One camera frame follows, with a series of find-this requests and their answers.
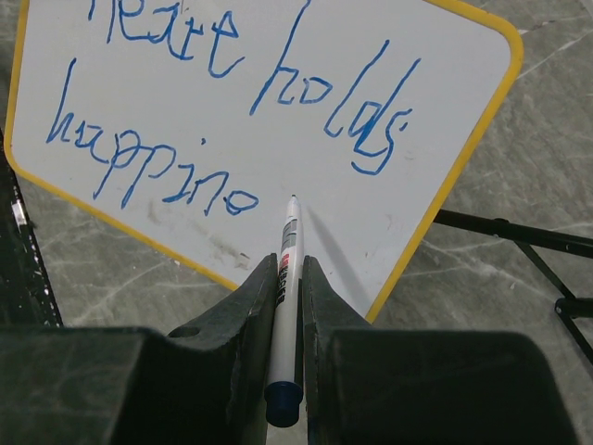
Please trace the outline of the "yellow framed whiteboard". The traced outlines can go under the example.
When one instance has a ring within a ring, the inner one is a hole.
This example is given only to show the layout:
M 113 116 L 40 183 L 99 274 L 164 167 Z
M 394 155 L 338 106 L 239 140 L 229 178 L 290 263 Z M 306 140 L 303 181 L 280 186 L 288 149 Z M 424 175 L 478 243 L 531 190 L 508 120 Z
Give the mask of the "yellow framed whiteboard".
M 462 1 L 25 1 L 6 156 L 229 288 L 296 196 L 307 253 L 373 320 L 523 61 Z

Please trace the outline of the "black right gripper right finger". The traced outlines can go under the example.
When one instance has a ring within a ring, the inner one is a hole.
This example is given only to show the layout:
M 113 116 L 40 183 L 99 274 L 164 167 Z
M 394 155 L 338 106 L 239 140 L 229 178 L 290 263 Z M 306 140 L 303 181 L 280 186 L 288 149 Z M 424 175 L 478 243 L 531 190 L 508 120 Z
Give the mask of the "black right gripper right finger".
M 303 269 L 311 444 L 575 444 L 549 363 L 512 332 L 371 326 Z

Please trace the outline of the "white blue whiteboard marker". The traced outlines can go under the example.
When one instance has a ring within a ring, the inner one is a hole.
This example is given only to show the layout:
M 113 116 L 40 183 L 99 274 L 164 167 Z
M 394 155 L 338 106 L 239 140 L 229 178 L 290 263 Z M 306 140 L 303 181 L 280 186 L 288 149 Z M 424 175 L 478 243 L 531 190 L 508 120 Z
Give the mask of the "white blue whiteboard marker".
M 282 233 L 269 372 L 264 390 L 266 420 L 279 428 L 297 423 L 304 398 L 303 263 L 301 206 L 297 197 L 292 195 Z

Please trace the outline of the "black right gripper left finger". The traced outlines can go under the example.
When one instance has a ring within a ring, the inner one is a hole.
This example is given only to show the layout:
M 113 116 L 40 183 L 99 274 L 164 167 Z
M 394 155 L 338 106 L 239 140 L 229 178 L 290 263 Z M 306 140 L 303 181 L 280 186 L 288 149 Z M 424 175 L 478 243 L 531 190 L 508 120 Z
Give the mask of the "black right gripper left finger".
M 277 258 L 168 335 L 1 332 L 5 444 L 261 444 Z

